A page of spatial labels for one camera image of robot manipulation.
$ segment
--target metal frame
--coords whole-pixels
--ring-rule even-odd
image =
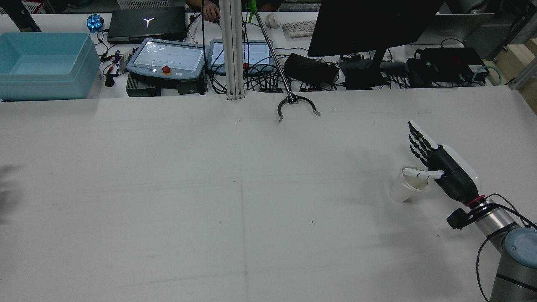
[[[227,96],[229,100],[245,97],[242,57],[241,2],[220,0],[220,23],[226,65]]]

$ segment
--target black box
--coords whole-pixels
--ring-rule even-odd
[[[434,68],[435,72],[428,74],[428,80],[433,82],[470,82],[474,73],[485,66],[477,52],[468,47],[426,48],[418,53]],[[474,81],[482,81],[488,75],[488,69],[481,69]]]
[[[292,53],[285,61],[285,75],[316,87],[321,83],[333,85],[339,68],[333,63],[323,63]]]

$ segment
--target human hand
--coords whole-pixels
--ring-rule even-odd
[[[203,18],[209,22],[214,22],[216,19],[220,19],[220,9],[211,1],[205,1]]]

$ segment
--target black device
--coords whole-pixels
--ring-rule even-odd
[[[369,87],[384,85],[380,63],[386,50],[418,40],[443,3],[443,0],[323,1],[308,56],[375,51],[364,69],[352,72],[353,77]]]
[[[433,87],[432,74],[436,73],[431,62],[410,58],[407,60],[410,88]]]
[[[159,97],[161,96],[161,88],[154,84],[138,81],[129,72],[127,77],[127,94],[129,97]]]
[[[114,10],[107,41],[110,44],[140,44],[145,38],[185,39],[185,7]]]
[[[207,91],[205,82],[205,72],[202,71],[200,76],[188,80],[167,80],[161,77],[144,76],[129,72],[127,81],[127,94],[133,96],[160,96],[162,88],[177,89],[180,95],[189,95],[199,93],[204,95]]]
[[[333,63],[323,63],[292,53],[285,61],[285,75],[306,84],[320,87],[322,83],[334,84],[339,68]]]
[[[424,76],[433,82],[469,83],[476,72],[474,81],[489,75],[488,69],[481,69],[485,64],[473,48],[426,48],[418,53],[424,64],[432,67]]]
[[[21,0],[1,0],[0,6],[22,32],[40,32],[41,29],[32,19]]]

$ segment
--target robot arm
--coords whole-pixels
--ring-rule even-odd
[[[490,301],[537,302],[536,226],[521,228],[508,214],[510,209],[480,196],[480,181],[470,165],[449,146],[435,143],[414,121],[408,124],[411,152],[429,172],[439,175],[435,181],[450,198],[471,209],[468,213],[457,209],[448,217],[449,225],[462,229],[475,223],[487,237],[481,248],[491,241],[501,253]]]

